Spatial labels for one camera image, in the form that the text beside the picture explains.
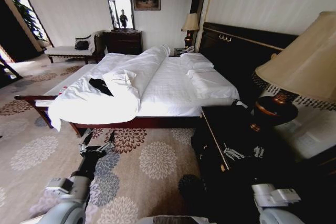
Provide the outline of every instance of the lamp shade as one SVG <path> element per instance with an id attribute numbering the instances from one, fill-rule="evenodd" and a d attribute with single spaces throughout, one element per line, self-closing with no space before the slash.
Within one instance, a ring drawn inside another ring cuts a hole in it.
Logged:
<path id="1" fill-rule="evenodd" d="M 321 12 L 286 49 L 259 66 L 256 74 L 302 97 L 336 102 L 336 12 Z"/>
<path id="2" fill-rule="evenodd" d="M 197 13 L 189 13 L 187 15 L 187 19 L 185 20 L 184 25 L 181 28 L 181 31 L 193 31 L 198 30 L 198 18 Z"/>

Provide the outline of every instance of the black bag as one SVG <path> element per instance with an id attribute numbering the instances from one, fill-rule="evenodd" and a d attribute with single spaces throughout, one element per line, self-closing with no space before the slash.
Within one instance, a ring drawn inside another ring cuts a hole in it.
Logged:
<path id="1" fill-rule="evenodd" d="M 87 50 L 89 49 L 89 42 L 87 40 L 80 40 L 75 44 L 76 50 Z"/>

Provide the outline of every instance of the brass headboard handle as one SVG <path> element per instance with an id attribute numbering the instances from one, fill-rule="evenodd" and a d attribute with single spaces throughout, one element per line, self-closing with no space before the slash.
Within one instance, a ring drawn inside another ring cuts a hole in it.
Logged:
<path id="1" fill-rule="evenodd" d="M 266 44 L 266 43 L 263 43 L 263 42 L 243 38 L 243 37 L 236 36 L 236 35 L 233 35 L 233 34 L 227 34 L 227 33 L 224 33 L 222 31 L 214 30 L 214 29 L 211 29 L 211 28 L 203 27 L 203 30 L 209 30 L 209 31 L 214 31 L 216 33 L 219 33 L 218 38 L 220 40 L 223 40 L 223 41 L 226 41 L 226 42 L 230 42 L 232 38 L 237 38 L 237 39 L 242 39 L 242 40 L 245 40 L 245 41 L 248 41 L 248 42 L 251 42 L 251 43 L 255 43 L 255 44 L 258 44 L 258 45 L 261 45 L 261 46 L 264 46 L 264 47 L 269 47 L 269 48 L 273 48 L 273 49 L 276 49 L 276 50 L 279 50 L 279 51 L 283 51 L 283 48 L 280 48 L 280 47 L 275 47 L 275 46 L 272 46 L 272 45 L 269 45 L 269 44 Z"/>
<path id="2" fill-rule="evenodd" d="M 224 35 L 218 35 L 218 38 L 220 39 L 220 40 L 222 40 L 222 41 L 226 41 L 226 42 L 231 42 L 231 40 L 232 40 L 232 37 L 227 37 L 227 36 L 225 36 L 224 37 Z"/>

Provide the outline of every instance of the dark wooden headboard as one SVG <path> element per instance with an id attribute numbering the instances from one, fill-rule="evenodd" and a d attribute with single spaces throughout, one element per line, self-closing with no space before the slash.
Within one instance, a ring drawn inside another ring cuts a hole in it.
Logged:
<path id="1" fill-rule="evenodd" d="M 296 38 L 296 35 L 205 22 L 200 53 L 236 86 L 242 102 L 251 108 L 262 93 L 252 81 L 254 70 Z"/>

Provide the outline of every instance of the telephone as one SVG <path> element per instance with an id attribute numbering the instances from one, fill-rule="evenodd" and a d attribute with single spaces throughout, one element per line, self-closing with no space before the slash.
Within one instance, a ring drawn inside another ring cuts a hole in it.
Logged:
<path id="1" fill-rule="evenodd" d="M 192 47 L 188 47 L 188 48 L 186 49 L 186 52 L 193 52 L 193 51 L 195 51 L 195 47 L 194 47 L 194 46 L 192 46 Z"/>
<path id="2" fill-rule="evenodd" d="M 187 49 L 178 49 L 179 52 L 181 52 L 182 54 L 184 54 L 185 52 L 193 52 L 195 51 L 195 47 L 188 47 Z"/>

